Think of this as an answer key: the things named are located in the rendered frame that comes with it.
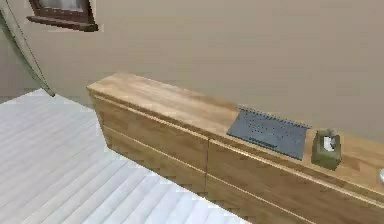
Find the green tissue box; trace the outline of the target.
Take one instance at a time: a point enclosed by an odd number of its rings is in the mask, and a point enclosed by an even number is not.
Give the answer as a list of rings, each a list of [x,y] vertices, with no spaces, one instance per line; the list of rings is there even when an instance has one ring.
[[[311,162],[334,171],[341,163],[340,136],[334,129],[317,130],[312,145]]]

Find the wooden chest of drawers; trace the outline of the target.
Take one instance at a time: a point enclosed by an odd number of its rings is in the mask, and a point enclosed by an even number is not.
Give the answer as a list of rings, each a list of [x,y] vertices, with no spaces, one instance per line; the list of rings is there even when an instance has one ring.
[[[133,74],[87,88],[115,152],[252,224],[384,224],[384,144],[342,133],[332,171],[227,134],[238,105]]]

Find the dark brown framed window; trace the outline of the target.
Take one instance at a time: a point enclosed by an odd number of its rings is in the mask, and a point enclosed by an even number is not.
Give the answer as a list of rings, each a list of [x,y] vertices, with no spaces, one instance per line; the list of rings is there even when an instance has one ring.
[[[91,0],[29,0],[34,14],[31,22],[83,32],[99,30]]]

